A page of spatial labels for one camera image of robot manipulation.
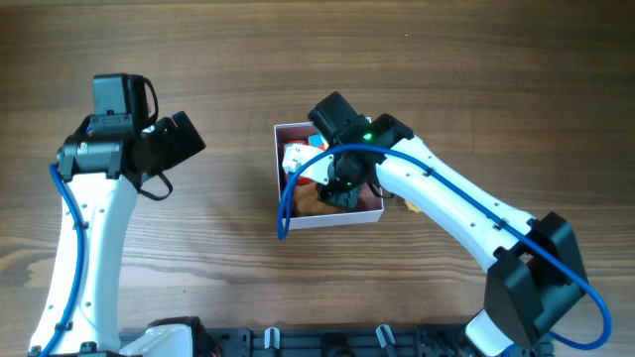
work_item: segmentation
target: wooden table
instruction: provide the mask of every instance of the wooden table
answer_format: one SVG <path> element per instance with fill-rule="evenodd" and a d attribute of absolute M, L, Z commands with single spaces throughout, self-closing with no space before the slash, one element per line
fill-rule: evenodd
<path fill-rule="evenodd" d="M 206 326 L 463 322 L 484 275 L 430 219 L 386 201 L 376 224 L 275 235 L 273 126 L 333 90 L 391 113 L 494 196 L 575 227 L 613 312 L 635 333 L 632 4 L 551 1 L 238 3 L 0 8 L 0 356 L 24 356 L 61 220 L 47 166 L 92 111 L 92 76 L 150 77 L 207 149 L 140 198 L 123 253 L 121 328 L 198 315 Z M 599 334 L 585 298 L 557 326 Z"/>

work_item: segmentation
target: red object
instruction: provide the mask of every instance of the red object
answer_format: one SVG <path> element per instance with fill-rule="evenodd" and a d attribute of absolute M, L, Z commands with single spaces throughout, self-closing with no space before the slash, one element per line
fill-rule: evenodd
<path fill-rule="evenodd" d="M 285 159 L 285 151 L 287 150 L 287 146 L 288 145 L 292 145 L 292 144 L 308 145 L 309 143 L 307 141 L 305 141 L 305 140 L 293 140 L 293 141 L 285 143 L 282 146 L 283 149 L 282 149 L 282 156 L 281 157 L 283 158 L 283 160 Z M 289 181 L 289 174 L 285 173 L 285 182 L 288 182 L 288 181 Z M 305 185 L 305 184 L 309 184 L 311 182 L 312 181 L 311 181 L 310 178 L 299 177 L 297 185 Z"/>

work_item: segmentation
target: wooden surface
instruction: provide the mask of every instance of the wooden surface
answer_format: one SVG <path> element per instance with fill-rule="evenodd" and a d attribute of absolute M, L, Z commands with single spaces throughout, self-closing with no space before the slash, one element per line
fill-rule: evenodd
<path fill-rule="evenodd" d="M 273 125 L 339 90 L 410 125 L 494 196 L 575 227 L 633 355 L 633 5 L 550 1 L 255 3 L 0 8 L 0 356 L 24 356 L 60 228 L 47 166 L 92 110 L 94 74 L 150 77 L 207 149 L 140 198 L 126 237 L 120 327 L 199 315 L 206 326 L 462 322 L 484 276 L 423 215 L 386 201 L 376 224 L 275 236 Z M 599 334 L 589 298 L 557 331 Z"/>

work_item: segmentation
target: wood grain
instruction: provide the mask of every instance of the wood grain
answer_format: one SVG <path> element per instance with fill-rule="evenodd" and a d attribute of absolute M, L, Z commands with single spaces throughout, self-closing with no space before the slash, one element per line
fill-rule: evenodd
<path fill-rule="evenodd" d="M 273 125 L 305 121 L 339 90 L 369 116 L 410 125 L 493 195 L 566 217 L 615 326 L 600 350 L 559 355 L 632 355 L 633 10 L 527 0 L 0 8 L 0 356 L 25 354 L 50 283 L 60 198 L 47 165 L 91 111 L 92 76 L 121 71 L 150 77 L 161 113 L 185 110 L 207 143 L 169 172 L 170 199 L 139 201 L 122 328 L 184 314 L 207 326 L 413 325 L 482 307 L 476 263 L 399 200 L 379 223 L 277 242 Z M 586 298 L 557 330 L 590 340 L 599 328 Z"/>

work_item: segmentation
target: white object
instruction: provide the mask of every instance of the white object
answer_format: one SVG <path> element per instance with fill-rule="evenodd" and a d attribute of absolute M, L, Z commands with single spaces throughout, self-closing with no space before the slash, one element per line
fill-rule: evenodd
<path fill-rule="evenodd" d="M 137 190 L 123 175 L 107 179 L 105 174 L 75 175 L 66 186 L 84 222 L 84 265 L 77 301 L 70 321 L 53 354 L 77 353 L 82 342 L 93 341 L 99 351 L 120 348 L 117 326 L 117 293 L 123 241 L 137 202 Z M 49 343 L 60 322 L 74 277 L 77 233 L 62 199 L 62 230 L 47 304 L 29 349 Z"/>
<path fill-rule="evenodd" d="M 278 197 L 284 188 L 284 171 L 280 170 L 280 157 L 282 153 L 278 148 L 283 144 L 293 140 L 307 138 L 317 134 L 318 130 L 313 124 L 295 123 L 281 124 L 274 126 L 274 137 L 276 144 L 276 171 L 278 172 Z M 309 217 L 292 217 L 289 229 L 306 229 L 316 227 L 329 227 L 344 224 L 372 223 L 377 222 L 384 213 L 384 200 L 375 197 L 367 186 L 364 186 L 359 193 L 358 209 L 354 212 L 344 212 L 336 214 L 323 214 Z"/>
<path fill-rule="evenodd" d="M 293 174 L 310 159 L 323 153 L 324 150 L 308 145 L 292 144 L 285 148 L 285 156 L 282 160 L 282 170 L 286 174 Z M 318 160 L 306 168 L 300 176 L 318 183 L 328 184 L 328 167 L 333 162 L 333 155 Z"/>
<path fill-rule="evenodd" d="M 498 356 L 514 344 L 501 330 L 496 327 L 494 321 L 489 318 L 485 309 L 470 321 L 465 327 L 465 335 L 486 356 Z"/>
<path fill-rule="evenodd" d="M 497 216 L 506 219 L 521 233 L 527 234 L 531 230 L 527 224 L 533 218 L 531 214 L 501 202 L 459 175 L 434 156 L 420 138 L 403 139 L 391 149 L 408 154 L 433 168 Z M 511 233 L 495 228 L 497 222 L 487 218 L 457 193 L 410 162 L 387 155 L 386 160 L 376 166 L 376 173 L 382 187 L 413 202 L 430 216 L 467 249 L 484 272 L 497 261 L 494 257 L 496 249 L 510 249 L 518 243 Z M 500 353 L 512 343 L 485 311 L 468 325 L 466 333 L 488 356 Z"/>
<path fill-rule="evenodd" d="M 146 333 L 119 351 L 124 356 L 192 356 L 191 327 L 169 324 L 150 327 Z"/>

